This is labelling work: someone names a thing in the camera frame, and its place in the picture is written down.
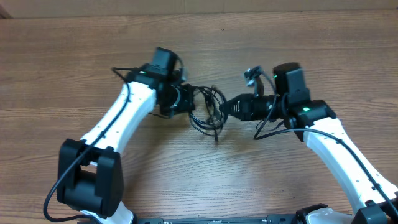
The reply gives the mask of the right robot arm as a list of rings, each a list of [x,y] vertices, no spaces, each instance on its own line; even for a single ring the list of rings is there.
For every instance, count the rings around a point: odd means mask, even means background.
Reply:
[[[241,121],[274,122],[285,128],[256,132],[255,140],[294,133],[327,166],[347,196],[353,214],[334,211],[325,204],[297,210],[287,223],[397,223],[397,186],[383,177],[356,147],[336,113],[323,100],[313,100],[304,72],[297,62],[274,67],[268,79],[273,94],[263,94],[260,66],[243,77],[253,94],[240,94],[220,105],[220,110]]]

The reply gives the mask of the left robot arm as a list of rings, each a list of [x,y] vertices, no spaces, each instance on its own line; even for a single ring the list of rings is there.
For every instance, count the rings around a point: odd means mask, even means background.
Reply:
[[[121,155],[140,122],[156,106],[165,119],[194,108],[182,63],[175,52],[158,47],[150,63],[112,68],[124,82],[121,92],[91,131],[61,145],[58,180],[44,202],[46,219],[134,223],[134,214],[122,202]]]

